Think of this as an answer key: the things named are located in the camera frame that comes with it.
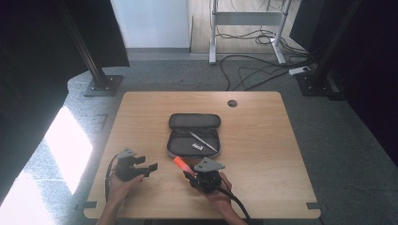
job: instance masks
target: pen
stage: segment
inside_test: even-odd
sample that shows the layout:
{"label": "pen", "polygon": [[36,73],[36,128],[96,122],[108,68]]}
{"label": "pen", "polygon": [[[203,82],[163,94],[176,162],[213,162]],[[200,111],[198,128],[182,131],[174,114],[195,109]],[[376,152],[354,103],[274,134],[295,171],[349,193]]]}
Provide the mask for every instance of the pen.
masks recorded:
{"label": "pen", "polygon": [[205,142],[205,141],[203,141],[201,138],[199,138],[199,136],[197,136],[197,135],[194,134],[193,132],[190,132],[190,131],[189,131],[189,133],[191,134],[191,136],[193,136],[193,138],[195,138],[197,141],[199,141],[199,142],[205,144],[209,149],[211,149],[211,150],[213,150],[213,151],[215,151],[215,152],[219,152],[219,151],[217,151],[215,148],[213,148],[210,144],[208,144],[207,142]]}

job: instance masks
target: white wall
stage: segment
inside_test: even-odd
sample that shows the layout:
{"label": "white wall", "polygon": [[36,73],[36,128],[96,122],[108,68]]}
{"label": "white wall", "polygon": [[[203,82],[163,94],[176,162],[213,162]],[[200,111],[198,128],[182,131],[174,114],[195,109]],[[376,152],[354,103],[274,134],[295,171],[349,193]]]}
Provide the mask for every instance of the white wall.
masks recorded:
{"label": "white wall", "polygon": [[126,48],[189,48],[187,0],[111,0]]}

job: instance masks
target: black metal frame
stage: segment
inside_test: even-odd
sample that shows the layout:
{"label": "black metal frame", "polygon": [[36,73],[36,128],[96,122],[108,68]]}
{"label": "black metal frame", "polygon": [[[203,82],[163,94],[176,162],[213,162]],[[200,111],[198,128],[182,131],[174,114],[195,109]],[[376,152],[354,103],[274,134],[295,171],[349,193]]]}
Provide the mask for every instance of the black metal frame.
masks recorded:
{"label": "black metal frame", "polygon": [[121,75],[106,76],[101,67],[98,67],[95,60],[87,49],[84,40],[77,28],[73,18],[71,17],[68,7],[64,0],[58,0],[58,8],[64,20],[65,26],[68,28],[70,36],[72,37],[80,55],[82,56],[88,70],[90,71],[93,80],[88,85],[84,93],[85,97],[112,97],[115,95],[118,86],[123,80]]}

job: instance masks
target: floor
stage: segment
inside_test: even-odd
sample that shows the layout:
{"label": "floor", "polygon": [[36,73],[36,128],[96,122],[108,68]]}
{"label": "floor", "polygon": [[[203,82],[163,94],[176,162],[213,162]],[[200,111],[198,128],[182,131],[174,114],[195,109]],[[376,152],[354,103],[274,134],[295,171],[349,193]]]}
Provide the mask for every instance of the floor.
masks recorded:
{"label": "floor", "polygon": [[[290,30],[294,19],[296,18],[297,11],[299,10],[300,0],[292,0],[288,11],[288,16],[283,28],[283,38],[292,47],[298,47],[294,41],[289,38]],[[219,0],[218,1],[218,11],[239,11],[239,12],[275,12],[282,10],[282,0]],[[191,24],[191,53],[200,54],[208,53],[210,46],[210,32],[211,32],[211,22],[210,22],[210,11],[211,11],[211,1],[203,0],[191,0],[190,1],[190,12],[193,17],[193,23]],[[244,26],[244,25],[223,25],[218,26],[218,34],[223,34],[217,36],[217,53],[273,53],[272,47],[269,44],[258,45],[255,42],[255,38],[261,35],[260,29],[264,33],[267,31],[273,33],[269,34],[274,36],[277,31],[277,26]],[[228,38],[228,36],[244,36],[242,38]],[[267,43],[269,40],[267,38],[261,38],[261,41]]]}

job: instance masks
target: hand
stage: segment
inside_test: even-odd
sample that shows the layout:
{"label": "hand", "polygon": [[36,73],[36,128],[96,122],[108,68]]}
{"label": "hand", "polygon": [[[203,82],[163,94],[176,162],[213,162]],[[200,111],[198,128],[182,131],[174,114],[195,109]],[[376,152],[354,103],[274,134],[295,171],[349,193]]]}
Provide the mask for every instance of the hand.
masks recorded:
{"label": "hand", "polygon": [[108,202],[97,222],[97,225],[114,225],[116,221],[117,211],[123,200],[126,199],[132,187],[144,180],[143,175],[134,177],[132,180],[121,181],[114,172],[109,177],[109,196]]}
{"label": "hand", "polygon": [[144,180],[144,176],[141,174],[139,176],[134,177],[132,180],[124,182],[120,180],[114,172],[111,173],[111,177],[109,178],[109,198],[108,202],[120,204],[126,199],[132,187],[136,184],[142,182]]}
{"label": "hand", "polygon": [[[220,177],[222,178],[222,184],[220,187],[226,191],[231,192],[232,184],[229,182],[228,178],[223,172],[220,172]],[[225,194],[215,190],[209,194],[205,194],[210,204],[222,215],[225,221],[229,225],[247,225],[247,223],[239,217],[239,215],[234,211],[231,204],[231,199]]]}
{"label": "hand", "polygon": [[[229,182],[228,178],[223,172],[220,172],[220,177],[222,178],[222,184],[220,185],[221,188],[225,189],[226,191],[231,191],[232,189],[232,184]],[[219,212],[223,210],[225,207],[230,207],[231,206],[231,199],[226,196],[225,194],[219,192],[218,190],[215,190],[209,194],[205,194],[205,197],[208,199],[210,204],[216,208]]]}

